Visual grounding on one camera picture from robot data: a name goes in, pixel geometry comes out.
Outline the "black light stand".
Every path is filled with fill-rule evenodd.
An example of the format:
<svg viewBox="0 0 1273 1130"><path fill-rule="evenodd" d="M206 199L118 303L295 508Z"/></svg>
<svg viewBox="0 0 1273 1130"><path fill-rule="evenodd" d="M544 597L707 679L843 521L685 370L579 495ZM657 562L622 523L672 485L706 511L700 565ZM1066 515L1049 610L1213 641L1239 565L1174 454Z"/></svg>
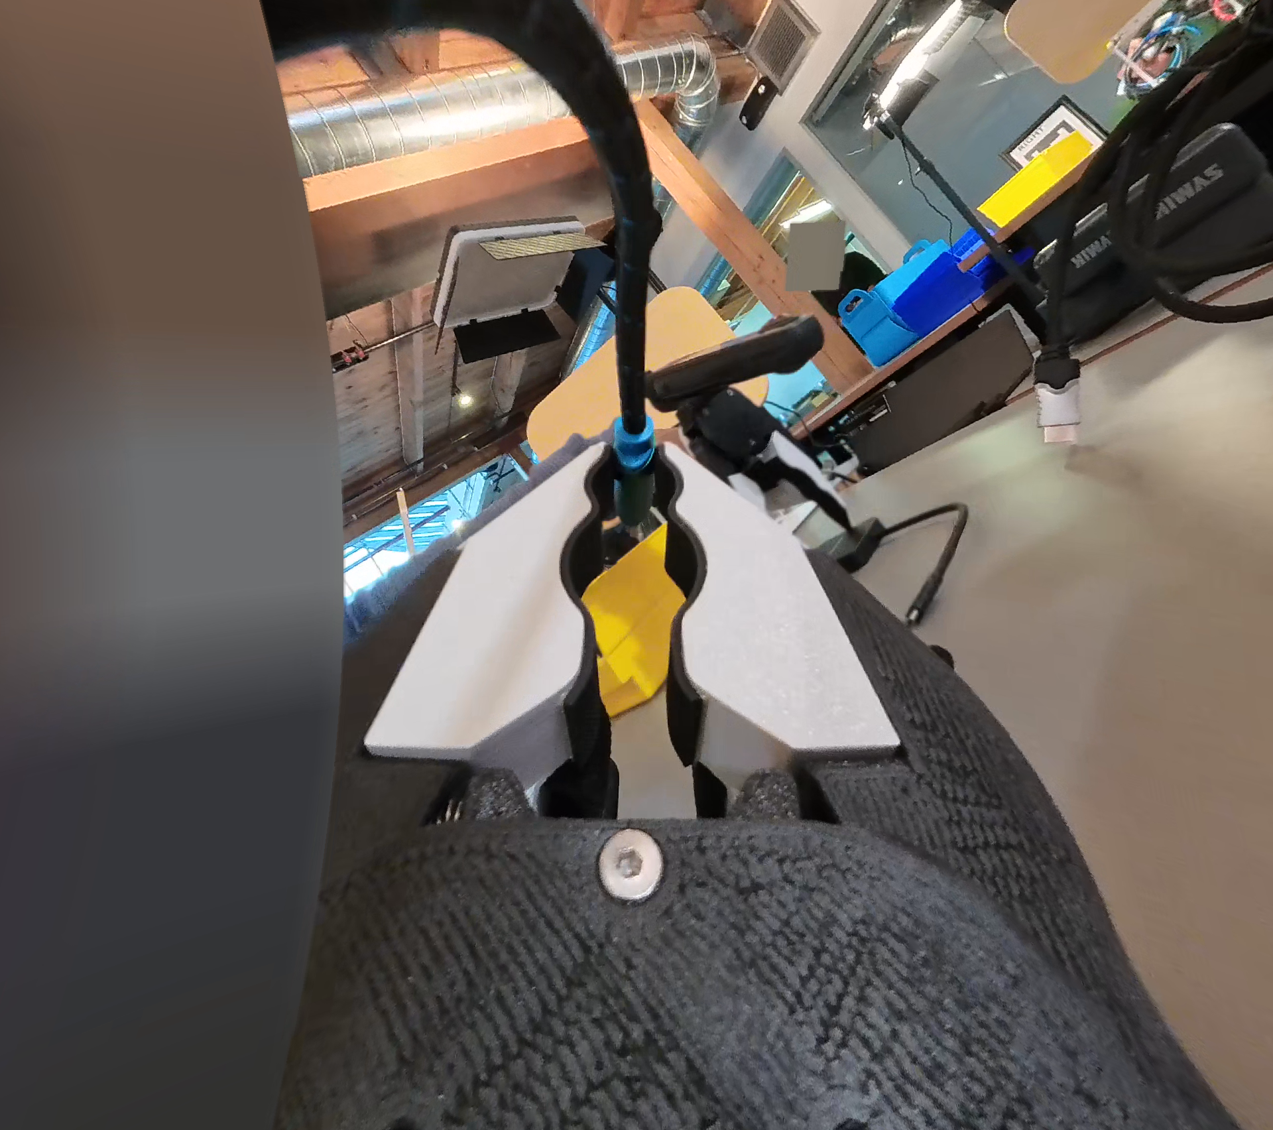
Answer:
<svg viewBox="0 0 1273 1130"><path fill-rule="evenodd" d="M1031 286L1036 286L1036 292L1033 298L1038 300L1035 316L1033 320L1022 322L1029 333L1036 339L1036 342L1042 346L1044 342L1044 318L1038 311L1038 305L1042 303L1042 288L1036 281L1031 279L1031 275L1025 272L1022 264L1014 260L1010 251L995 238L995 229L988 227L988 223L973 210L969 205L964 203L962 197L955 192L955 188L945 181L945 177L934 168L934 164L910 142L903 129L903 114L897 114L897 104L882 104L882 93L871 93L867 97L867 104L864 108L864 119L869 123L871 129L878 130L890 140L895 140L903 151L903 155L914 164L914 168L940 192L940 195L945 199L945 203L955 210L958 216L962 216L964 223L968 229L973 231L977 236L979 244L984 247L984 251L994 259L994 262L999 266L999 270L1005 273L1005 279L1010 279L1014 285L1020 286L1022 292L1025 292ZM1023 305L1018 307L1020 318L1025 316Z"/></svg>

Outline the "yellow storage bin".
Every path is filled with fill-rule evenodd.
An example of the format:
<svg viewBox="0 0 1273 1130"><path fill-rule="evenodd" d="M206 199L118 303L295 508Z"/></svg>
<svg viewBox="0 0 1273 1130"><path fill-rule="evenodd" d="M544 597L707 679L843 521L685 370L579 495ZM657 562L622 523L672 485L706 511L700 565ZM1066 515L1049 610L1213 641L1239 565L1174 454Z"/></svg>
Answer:
<svg viewBox="0 0 1273 1130"><path fill-rule="evenodd" d="M1090 151L1092 143L1087 136L1077 132L1062 134L1033 156L1007 184L997 188L977 208L977 214L994 225L995 231L1007 227L1072 173L1074 168L1081 166Z"/></svg>

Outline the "grey vent grille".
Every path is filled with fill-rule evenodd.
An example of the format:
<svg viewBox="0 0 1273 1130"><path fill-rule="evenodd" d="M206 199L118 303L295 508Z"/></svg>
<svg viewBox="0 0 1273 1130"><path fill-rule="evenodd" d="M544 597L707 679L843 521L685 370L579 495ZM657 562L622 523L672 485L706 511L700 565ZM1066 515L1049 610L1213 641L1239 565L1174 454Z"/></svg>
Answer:
<svg viewBox="0 0 1273 1130"><path fill-rule="evenodd" d="M776 93L782 93L817 39L819 26L795 0L769 0L745 47L745 56L756 73Z"/></svg>

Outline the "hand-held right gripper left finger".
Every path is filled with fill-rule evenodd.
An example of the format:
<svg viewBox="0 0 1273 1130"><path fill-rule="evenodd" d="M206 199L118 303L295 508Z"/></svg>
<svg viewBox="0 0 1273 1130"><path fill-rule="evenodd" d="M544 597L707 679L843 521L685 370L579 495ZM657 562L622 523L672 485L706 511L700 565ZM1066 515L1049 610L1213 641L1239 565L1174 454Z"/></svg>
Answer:
<svg viewBox="0 0 1273 1130"><path fill-rule="evenodd" d="M388 760L510 772L562 818L613 818L616 768L583 606L603 569L613 452L590 443L468 536L364 736Z"/></svg>

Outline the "silver ventilation duct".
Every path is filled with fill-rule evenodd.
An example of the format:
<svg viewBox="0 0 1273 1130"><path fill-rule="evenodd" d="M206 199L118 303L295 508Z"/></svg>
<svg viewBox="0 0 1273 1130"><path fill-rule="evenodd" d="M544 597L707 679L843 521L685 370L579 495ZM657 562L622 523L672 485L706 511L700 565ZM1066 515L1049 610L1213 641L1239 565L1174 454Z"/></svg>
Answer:
<svg viewBox="0 0 1273 1130"><path fill-rule="evenodd" d="M672 99L672 119L681 134L698 136L713 121L722 78L702 36L629 41L613 52L613 60L631 99ZM570 116L561 95L516 60L494 69L423 75L395 88L330 88L287 104L293 156L302 179L512 134Z"/></svg>

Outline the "black box under light panel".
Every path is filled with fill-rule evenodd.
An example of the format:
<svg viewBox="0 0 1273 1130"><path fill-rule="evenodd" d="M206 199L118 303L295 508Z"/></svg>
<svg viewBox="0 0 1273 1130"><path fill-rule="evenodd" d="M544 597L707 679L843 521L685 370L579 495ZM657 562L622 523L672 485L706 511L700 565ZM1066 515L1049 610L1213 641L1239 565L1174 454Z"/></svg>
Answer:
<svg viewBox="0 0 1273 1130"><path fill-rule="evenodd" d="M520 311L499 318L470 322L453 327L453 342L464 365L477 365L510 353L527 352L561 335L546 311Z"/></svg>

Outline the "white led light panel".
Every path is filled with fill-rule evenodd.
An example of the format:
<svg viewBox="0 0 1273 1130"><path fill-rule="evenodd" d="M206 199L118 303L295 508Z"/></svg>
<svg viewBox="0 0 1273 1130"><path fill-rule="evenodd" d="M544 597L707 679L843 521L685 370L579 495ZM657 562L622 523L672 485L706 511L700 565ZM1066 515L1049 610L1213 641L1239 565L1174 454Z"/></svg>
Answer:
<svg viewBox="0 0 1273 1130"><path fill-rule="evenodd" d="M574 253L596 246L575 218L453 227L442 246L431 324L453 331L544 311Z"/></svg>

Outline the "wooden board with label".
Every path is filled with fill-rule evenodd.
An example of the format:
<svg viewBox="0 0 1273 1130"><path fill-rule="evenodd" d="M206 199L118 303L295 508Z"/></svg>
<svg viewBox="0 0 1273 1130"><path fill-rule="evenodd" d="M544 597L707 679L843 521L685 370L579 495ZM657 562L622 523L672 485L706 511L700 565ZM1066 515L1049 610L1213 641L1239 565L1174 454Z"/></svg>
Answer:
<svg viewBox="0 0 1273 1130"><path fill-rule="evenodd" d="M657 294L646 305L644 318L650 368L663 368L735 337L707 301L687 286ZM615 339L609 339L531 409L525 443L536 463L546 463L570 437L613 437L618 417L615 374Z"/></svg>

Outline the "wooden workbench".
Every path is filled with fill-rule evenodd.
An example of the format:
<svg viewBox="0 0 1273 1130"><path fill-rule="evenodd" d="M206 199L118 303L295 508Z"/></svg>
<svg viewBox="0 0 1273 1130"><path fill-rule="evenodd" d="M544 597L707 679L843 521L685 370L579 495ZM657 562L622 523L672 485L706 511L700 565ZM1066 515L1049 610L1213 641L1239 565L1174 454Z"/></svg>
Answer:
<svg viewBox="0 0 1273 1130"><path fill-rule="evenodd" d="M1038 300L1033 298L1035 292L1036 286L1022 292L1020 286L1010 279L997 281L992 288L973 300L973 303L953 314L947 322L927 333L923 339L916 340L910 348L903 350L888 365L882 368L869 368L865 376L860 376L847 389L838 391L830 404L817 407L804 417L800 422L802 435L810 437L812 433L828 426L858 402L864 402L877 391L895 383L914 363L929 357L934 350L942 352L955 337L960 337L966 329L979 327L1003 307L1008 307L1020 314L1018 307L1023 305L1025 316L1022 316L1022 322L1027 318L1033 320L1038 303Z"/></svg>

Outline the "black tool case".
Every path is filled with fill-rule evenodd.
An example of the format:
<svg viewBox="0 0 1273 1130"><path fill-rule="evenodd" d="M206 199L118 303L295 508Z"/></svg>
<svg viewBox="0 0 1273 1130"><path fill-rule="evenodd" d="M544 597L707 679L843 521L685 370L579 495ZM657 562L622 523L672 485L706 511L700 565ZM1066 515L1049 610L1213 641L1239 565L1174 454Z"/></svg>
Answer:
<svg viewBox="0 0 1273 1130"><path fill-rule="evenodd" d="M1207 260L1271 236L1271 171L1263 153L1232 123L1183 147L1155 207L1157 247ZM1062 337L1083 344L1155 303L1144 275L1113 246L1103 203L1074 225L1061 300Z"/></svg>

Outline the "black panel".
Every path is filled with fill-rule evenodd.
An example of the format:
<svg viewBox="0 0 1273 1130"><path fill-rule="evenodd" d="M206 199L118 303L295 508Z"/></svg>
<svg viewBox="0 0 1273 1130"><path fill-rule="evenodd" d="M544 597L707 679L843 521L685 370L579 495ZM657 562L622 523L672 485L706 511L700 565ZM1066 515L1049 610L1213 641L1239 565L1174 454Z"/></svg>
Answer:
<svg viewBox="0 0 1273 1130"><path fill-rule="evenodd" d="M1033 352L1005 309L869 396L847 426L864 476L877 474L1003 407L1031 372Z"/></svg>

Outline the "small framed tag print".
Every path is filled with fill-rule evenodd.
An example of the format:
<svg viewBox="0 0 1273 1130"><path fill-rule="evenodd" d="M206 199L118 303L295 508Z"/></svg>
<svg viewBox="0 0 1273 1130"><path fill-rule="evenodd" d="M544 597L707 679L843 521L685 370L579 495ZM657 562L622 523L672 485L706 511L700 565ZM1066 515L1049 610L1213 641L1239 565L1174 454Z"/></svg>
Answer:
<svg viewBox="0 0 1273 1130"><path fill-rule="evenodd" d="M1044 168L1068 175L1088 160L1105 136L1105 125L1062 93L999 156L1008 166L1010 175L1018 175L1048 151L1059 149L1044 160Z"/></svg>

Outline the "light blue storage bin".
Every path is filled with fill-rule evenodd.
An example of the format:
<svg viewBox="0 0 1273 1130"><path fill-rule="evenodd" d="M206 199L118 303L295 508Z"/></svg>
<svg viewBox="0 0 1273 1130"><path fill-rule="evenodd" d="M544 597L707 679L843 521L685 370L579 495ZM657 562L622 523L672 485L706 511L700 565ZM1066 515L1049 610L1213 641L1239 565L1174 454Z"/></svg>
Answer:
<svg viewBox="0 0 1273 1130"><path fill-rule="evenodd" d="M945 240L917 242L873 294L888 314L923 339L984 294L977 273L962 272Z"/></svg>

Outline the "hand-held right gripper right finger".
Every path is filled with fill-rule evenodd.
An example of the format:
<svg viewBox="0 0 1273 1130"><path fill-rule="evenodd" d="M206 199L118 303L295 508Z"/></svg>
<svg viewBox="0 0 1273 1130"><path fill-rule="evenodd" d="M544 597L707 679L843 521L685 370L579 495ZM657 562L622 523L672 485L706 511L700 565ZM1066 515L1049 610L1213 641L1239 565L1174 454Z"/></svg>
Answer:
<svg viewBox="0 0 1273 1130"><path fill-rule="evenodd" d="M694 814L758 772L890 760L899 733L804 547L676 446L659 448L670 627L665 718Z"/></svg>

